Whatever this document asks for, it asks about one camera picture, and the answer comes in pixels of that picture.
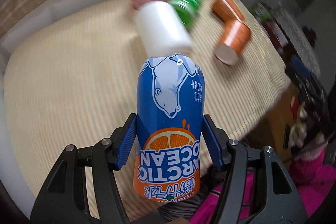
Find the blue orange Arctic Ocean cup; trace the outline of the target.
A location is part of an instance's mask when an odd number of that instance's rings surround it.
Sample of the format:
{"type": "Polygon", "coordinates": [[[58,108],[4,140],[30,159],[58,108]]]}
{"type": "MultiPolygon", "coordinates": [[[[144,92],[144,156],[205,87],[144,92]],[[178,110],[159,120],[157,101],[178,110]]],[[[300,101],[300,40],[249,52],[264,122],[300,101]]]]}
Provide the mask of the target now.
{"type": "Polygon", "coordinates": [[[151,201],[177,202],[200,188],[205,79],[185,55],[147,59],[137,84],[133,186],[151,201]]]}

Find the green tea cup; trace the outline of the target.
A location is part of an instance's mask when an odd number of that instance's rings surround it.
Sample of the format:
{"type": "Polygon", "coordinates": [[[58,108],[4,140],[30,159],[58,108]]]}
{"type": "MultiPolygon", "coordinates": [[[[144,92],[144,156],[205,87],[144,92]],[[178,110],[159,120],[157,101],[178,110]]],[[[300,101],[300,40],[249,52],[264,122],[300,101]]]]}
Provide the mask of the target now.
{"type": "Polygon", "coordinates": [[[170,0],[181,23],[189,31],[198,16],[203,0],[170,0]]]}

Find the green white paper bag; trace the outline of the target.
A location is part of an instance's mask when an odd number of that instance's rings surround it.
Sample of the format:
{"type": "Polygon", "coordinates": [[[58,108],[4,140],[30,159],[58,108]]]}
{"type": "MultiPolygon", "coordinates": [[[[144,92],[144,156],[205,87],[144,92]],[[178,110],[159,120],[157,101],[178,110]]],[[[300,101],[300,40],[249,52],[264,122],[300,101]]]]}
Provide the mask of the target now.
{"type": "Polygon", "coordinates": [[[273,18],[271,7],[262,2],[254,3],[249,8],[249,12],[255,17],[255,19],[259,23],[263,23],[273,18]]]}

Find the pink clothing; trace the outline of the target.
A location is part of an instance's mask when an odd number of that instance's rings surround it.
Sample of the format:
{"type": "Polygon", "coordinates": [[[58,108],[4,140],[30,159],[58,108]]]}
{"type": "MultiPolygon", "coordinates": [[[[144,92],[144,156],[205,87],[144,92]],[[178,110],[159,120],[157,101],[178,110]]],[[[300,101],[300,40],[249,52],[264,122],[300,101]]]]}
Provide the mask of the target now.
{"type": "MultiPolygon", "coordinates": [[[[323,143],[315,151],[303,154],[294,160],[289,168],[289,174],[297,187],[308,217],[321,206],[335,183],[335,167],[323,162],[326,146],[327,144],[323,143]]],[[[212,188],[189,223],[210,222],[221,190],[221,184],[212,188]]]]}

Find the white plastic cup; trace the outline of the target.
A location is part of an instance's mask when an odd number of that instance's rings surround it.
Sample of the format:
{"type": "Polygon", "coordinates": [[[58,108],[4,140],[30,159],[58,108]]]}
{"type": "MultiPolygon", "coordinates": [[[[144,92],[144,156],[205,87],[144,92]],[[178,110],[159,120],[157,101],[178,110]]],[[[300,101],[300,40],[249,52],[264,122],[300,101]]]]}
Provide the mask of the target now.
{"type": "Polygon", "coordinates": [[[147,57],[190,55],[193,43],[173,6],[152,1],[141,6],[135,24],[147,57]]]}

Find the striped yellow table cloth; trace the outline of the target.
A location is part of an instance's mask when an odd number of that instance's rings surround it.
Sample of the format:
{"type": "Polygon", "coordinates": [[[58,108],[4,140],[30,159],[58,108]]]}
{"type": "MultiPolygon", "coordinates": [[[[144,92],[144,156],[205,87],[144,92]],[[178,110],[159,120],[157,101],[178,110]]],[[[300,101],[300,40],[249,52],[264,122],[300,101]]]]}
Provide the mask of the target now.
{"type": "MultiPolygon", "coordinates": [[[[190,35],[191,59],[205,77],[205,113],[230,137],[244,138],[290,84],[260,25],[237,1],[251,30],[238,62],[214,56],[223,32],[203,0],[190,35]]],[[[66,145],[94,145],[136,109],[137,79],[147,56],[130,0],[110,0],[36,32],[11,55],[4,77],[6,121],[15,159],[33,195],[66,145]]]]}

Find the near brown paper cup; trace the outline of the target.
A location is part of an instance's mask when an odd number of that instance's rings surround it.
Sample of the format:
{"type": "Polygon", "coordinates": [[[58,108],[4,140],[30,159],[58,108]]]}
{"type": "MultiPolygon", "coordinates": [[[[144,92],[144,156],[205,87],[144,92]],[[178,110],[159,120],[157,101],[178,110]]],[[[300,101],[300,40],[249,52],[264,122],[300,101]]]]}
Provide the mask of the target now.
{"type": "Polygon", "coordinates": [[[214,51],[215,57],[226,65],[235,65],[250,38],[251,30],[240,20],[225,22],[224,31],[214,51]]]}

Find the red cardboard box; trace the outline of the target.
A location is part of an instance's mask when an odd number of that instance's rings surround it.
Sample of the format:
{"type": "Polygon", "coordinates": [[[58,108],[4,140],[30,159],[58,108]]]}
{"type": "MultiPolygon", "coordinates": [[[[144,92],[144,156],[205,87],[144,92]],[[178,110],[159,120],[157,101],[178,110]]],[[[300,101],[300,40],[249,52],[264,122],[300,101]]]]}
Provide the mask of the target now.
{"type": "Polygon", "coordinates": [[[276,21],[266,20],[262,22],[261,25],[266,31],[268,37],[271,40],[271,43],[276,48],[276,50],[284,48],[288,44],[288,39],[276,21]]]}

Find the brown paper cup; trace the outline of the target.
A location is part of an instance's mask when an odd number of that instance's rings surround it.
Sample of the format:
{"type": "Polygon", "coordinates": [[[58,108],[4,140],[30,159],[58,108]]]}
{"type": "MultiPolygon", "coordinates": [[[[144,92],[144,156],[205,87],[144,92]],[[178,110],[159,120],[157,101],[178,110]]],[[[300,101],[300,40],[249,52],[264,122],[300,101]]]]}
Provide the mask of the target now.
{"type": "Polygon", "coordinates": [[[251,30],[240,20],[225,22],[224,31],[214,51],[215,57],[226,65],[235,65],[250,38],[251,30]]]}
{"type": "Polygon", "coordinates": [[[228,20],[243,22],[245,20],[242,12],[233,0],[215,0],[212,5],[212,11],[224,22],[228,20]]]}

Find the far brown paper cup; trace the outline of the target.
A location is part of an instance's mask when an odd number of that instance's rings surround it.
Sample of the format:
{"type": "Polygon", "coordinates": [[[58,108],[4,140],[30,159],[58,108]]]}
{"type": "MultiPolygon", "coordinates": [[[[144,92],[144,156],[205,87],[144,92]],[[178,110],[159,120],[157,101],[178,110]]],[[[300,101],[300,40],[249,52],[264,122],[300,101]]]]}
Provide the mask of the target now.
{"type": "Polygon", "coordinates": [[[212,11],[224,22],[228,20],[243,22],[245,20],[242,12],[233,0],[215,0],[212,5],[212,11]]]}

